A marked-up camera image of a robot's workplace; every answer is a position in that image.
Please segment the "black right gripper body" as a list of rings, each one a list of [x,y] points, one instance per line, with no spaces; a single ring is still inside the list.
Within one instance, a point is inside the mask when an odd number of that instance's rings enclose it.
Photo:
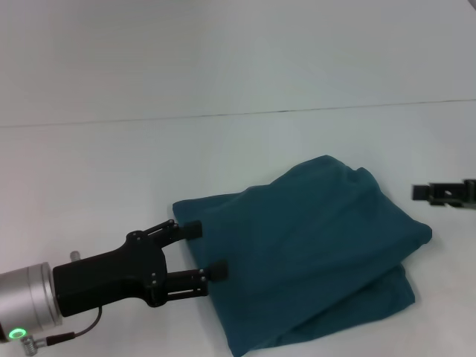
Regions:
[[[433,206],[453,208],[475,208],[475,180],[466,179],[462,183],[436,183],[429,185],[428,201]]]

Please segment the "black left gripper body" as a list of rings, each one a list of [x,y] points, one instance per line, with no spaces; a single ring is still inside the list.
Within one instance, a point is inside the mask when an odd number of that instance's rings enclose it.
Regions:
[[[127,298],[148,306],[208,294],[205,268],[169,273],[163,248],[182,240],[170,219],[145,231],[133,231],[121,247],[53,268],[61,316],[70,317]]]

